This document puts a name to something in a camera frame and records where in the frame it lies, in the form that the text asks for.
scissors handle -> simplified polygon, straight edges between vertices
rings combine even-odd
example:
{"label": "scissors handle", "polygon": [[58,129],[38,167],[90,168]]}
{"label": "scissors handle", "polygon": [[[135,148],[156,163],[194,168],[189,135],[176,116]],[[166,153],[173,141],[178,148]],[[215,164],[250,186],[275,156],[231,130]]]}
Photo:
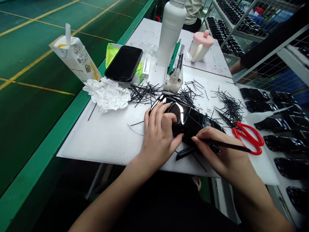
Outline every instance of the scissors handle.
{"label": "scissors handle", "polygon": [[262,149],[261,149],[261,147],[256,143],[256,140],[252,140],[252,139],[251,139],[250,137],[248,137],[247,135],[245,135],[245,134],[239,132],[239,131],[237,130],[237,128],[235,128],[235,127],[232,128],[232,132],[233,132],[234,136],[235,136],[237,139],[239,139],[240,141],[241,141],[241,139],[240,139],[240,136],[241,136],[241,137],[243,137],[244,139],[248,140],[250,143],[252,143],[252,145],[255,147],[255,149],[256,149],[257,151],[256,151],[256,152],[255,152],[255,151],[251,151],[250,154],[252,154],[252,155],[260,155],[260,154],[262,154]]}
{"label": "scissors handle", "polygon": [[[246,125],[246,124],[242,124],[242,123],[240,123],[240,122],[236,122],[236,124],[237,124],[237,127],[238,127],[247,137],[249,137],[249,138],[252,140],[252,144],[253,144],[253,145],[256,144],[256,145],[258,145],[258,146],[264,146],[264,140],[262,139],[261,135],[258,133],[258,131],[257,131],[256,129],[254,129],[253,127],[248,126],[248,125]],[[250,130],[255,134],[255,136],[257,137],[257,140],[256,140],[252,135],[250,135],[250,134],[248,133],[248,131],[245,129],[245,127],[248,128],[248,129],[250,129]]]}

pink lid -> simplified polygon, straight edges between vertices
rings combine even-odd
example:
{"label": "pink lid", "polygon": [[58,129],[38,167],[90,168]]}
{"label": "pink lid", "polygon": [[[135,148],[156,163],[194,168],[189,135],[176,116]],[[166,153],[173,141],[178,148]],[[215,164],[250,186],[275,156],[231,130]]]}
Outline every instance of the pink lid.
{"label": "pink lid", "polygon": [[203,47],[211,47],[214,39],[209,35],[210,31],[196,32],[193,36],[193,40],[198,44],[203,44]]}

yellow-green package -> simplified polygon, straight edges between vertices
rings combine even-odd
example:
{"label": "yellow-green package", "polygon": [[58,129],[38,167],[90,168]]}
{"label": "yellow-green package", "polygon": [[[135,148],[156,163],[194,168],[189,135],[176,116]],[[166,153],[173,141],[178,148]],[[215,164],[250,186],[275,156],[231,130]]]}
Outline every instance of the yellow-green package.
{"label": "yellow-green package", "polygon": [[[108,43],[107,49],[106,49],[106,58],[105,58],[106,68],[113,61],[114,57],[116,56],[116,54],[118,53],[120,48],[121,48],[121,45],[119,45],[119,44]],[[135,75],[139,76],[139,82],[138,83],[142,82],[142,80],[143,80],[142,70],[143,70],[143,63],[142,63],[142,61],[140,61],[137,68],[136,68],[136,71],[135,71]]]}

finger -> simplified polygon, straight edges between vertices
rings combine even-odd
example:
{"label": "finger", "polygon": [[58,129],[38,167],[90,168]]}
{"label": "finger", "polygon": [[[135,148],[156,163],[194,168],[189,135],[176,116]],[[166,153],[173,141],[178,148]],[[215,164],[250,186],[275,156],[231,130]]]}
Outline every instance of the finger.
{"label": "finger", "polygon": [[156,128],[160,131],[162,130],[161,121],[162,121],[163,114],[170,106],[171,106],[170,103],[163,104],[163,106],[161,106],[158,109],[157,114],[155,115],[155,125],[156,125]]}
{"label": "finger", "polygon": [[222,170],[222,168],[224,168],[224,165],[220,160],[220,158],[215,153],[213,153],[213,151],[209,148],[209,146],[206,143],[204,143],[202,140],[200,140],[195,136],[192,137],[192,140],[196,144],[198,149],[201,151],[203,156],[205,156],[205,158],[209,161],[210,165],[215,171]]}
{"label": "finger", "polygon": [[225,142],[225,143],[230,143],[230,144],[235,144],[235,145],[240,145],[242,142],[234,137],[231,137],[213,127],[207,126],[200,130],[197,135],[197,138],[200,139],[212,139],[215,141],[220,141],[220,142]]}
{"label": "finger", "polygon": [[167,136],[173,136],[172,124],[173,121],[177,120],[176,115],[173,113],[165,113],[162,116],[162,132]]}
{"label": "finger", "polygon": [[158,111],[158,109],[162,106],[162,102],[160,102],[159,104],[157,104],[151,111],[150,116],[149,116],[149,126],[148,129],[149,130],[154,130],[155,129],[155,115]]}
{"label": "finger", "polygon": [[144,115],[145,132],[148,130],[148,126],[149,126],[149,111],[150,111],[150,107],[148,108],[148,110],[146,110],[145,115]]}
{"label": "finger", "polygon": [[183,141],[183,133],[176,136],[176,138],[172,141],[170,146],[170,153],[173,154],[174,151],[177,149],[177,147],[181,144]]}

black smartphone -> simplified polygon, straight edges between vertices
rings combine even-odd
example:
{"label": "black smartphone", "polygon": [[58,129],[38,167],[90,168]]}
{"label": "black smartphone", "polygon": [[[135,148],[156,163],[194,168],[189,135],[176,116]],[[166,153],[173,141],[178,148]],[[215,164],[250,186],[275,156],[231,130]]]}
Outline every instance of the black smartphone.
{"label": "black smartphone", "polygon": [[114,81],[131,82],[142,55],[140,48],[122,46],[106,69],[105,76]]}

